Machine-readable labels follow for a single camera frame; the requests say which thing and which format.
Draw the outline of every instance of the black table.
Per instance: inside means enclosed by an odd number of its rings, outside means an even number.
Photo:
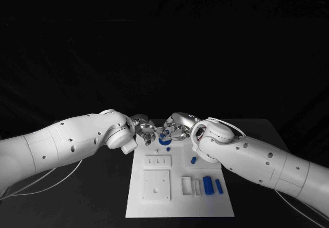
[[[166,120],[153,120],[160,126]],[[289,151],[271,123],[266,119],[227,119],[250,137]],[[254,184],[222,167],[232,218],[126,218],[133,153],[102,146],[87,158],[69,178],[48,191],[14,196],[0,206],[0,227],[317,227],[287,205],[273,189]],[[58,183],[78,163],[58,168],[19,194],[39,191]],[[16,183],[20,189],[46,172]],[[309,208],[283,193],[307,215]]]

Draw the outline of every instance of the blue object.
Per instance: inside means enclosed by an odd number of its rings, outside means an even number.
[[[206,195],[214,195],[214,187],[212,187],[212,181],[211,177],[203,177],[203,187],[205,187],[205,193]]]
[[[196,157],[192,157],[190,163],[195,164]]]
[[[218,185],[218,191],[219,191],[219,194],[222,194],[222,189],[221,189],[221,183],[219,183],[219,180],[216,179],[216,180],[215,180],[215,182],[216,182],[216,185]]]
[[[163,145],[163,146],[167,146],[170,143],[172,143],[172,140],[167,140],[167,141],[162,141],[162,139],[159,139],[159,143],[160,143],[160,145]]]

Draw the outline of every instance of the cable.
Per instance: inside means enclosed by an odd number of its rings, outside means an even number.
[[[30,195],[30,194],[39,193],[39,192],[46,191],[48,189],[51,189],[53,186],[56,186],[56,185],[69,177],[69,175],[74,173],[74,171],[72,171],[72,173],[66,176],[66,178],[65,178],[58,184],[55,184],[52,187],[46,188],[46,189],[42,190],[42,191],[33,192],[33,193],[16,195],[17,192],[20,192],[20,191],[25,190],[29,186],[32,186],[36,182],[39,182],[39,181],[51,174],[51,172],[52,172],[55,169],[56,169],[56,168],[53,168],[53,169],[52,169],[52,170],[51,170],[51,171],[49,171],[49,172],[48,172],[48,173],[46,173],[35,182],[32,182],[32,183],[30,183],[27,186],[25,186],[20,190],[14,191],[14,192],[13,192],[12,194],[9,194],[7,196],[1,197],[0,200],[9,198],[9,197],[12,197],[12,196],[23,196],[23,195]]]
[[[231,125],[229,123],[227,123],[225,121],[222,121],[222,120],[219,120],[221,122],[224,122],[225,124],[228,124],[241,134],[242,134],[242,136],[245,136],[245,133],[234,126],[234,125]],[[329,221],[329,219],[304,203],[304,205]],[[304,215],[304,217],[307,218],[307,219],[310,219],[322,228],[325,228],[310,217],[307,217],[306,215]]]
[[[17,195],[12,195],[12,196],[25,196],[25,195],[36,194],[36,193],[39,193],[39,192],[43,192],[43,191],[49,190],[49,189],[51,189],[52,187],[55,187],[59,183],[56,183],[53,186],[51,186],[49,188],[43,189],[42,191],[36,191],[36,192],[26,193],[26,194],[17,194]]]
[[[294,208],[294,206],[287,202],[287,200],[283,198],[283,200],[286,201],[286,203]],[[326,227],[323,227],[310,217],[307,217],[322,228],[326,228]]]

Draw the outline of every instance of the black backdrop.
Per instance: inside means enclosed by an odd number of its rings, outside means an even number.
[[[264,118],[291,153],[329,167],[328,3],[218,2],[3,17],[1,137],[105,109]]]

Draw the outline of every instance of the white platform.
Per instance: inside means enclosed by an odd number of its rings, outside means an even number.
[[[234,217],[227,184],[221,171],[221,164],[211,164],[192,151],[190,139],[172,141],[167,146],[160,145],[159,138],[150,146],[144,145],[143,139],[137,136],[139,147],[134,151],[134,161],[131,169],[130,190],[126,218],[156,218],[156,217]],[[146,155],[170,155],[170,168],[144,168]],[[170,175],[170,201],[143,201],[141,193],[144,188],[144,170],[169,170]],[[192,180],[192,197],[182,196],[180,183],[182,176]],[[214,195],[205,195],[203,176],[211,176],[214,185]],[[215,179],[219,179],[224,194],[219,194]],[[195,196],[193,180],[199,180],[201,197]]]

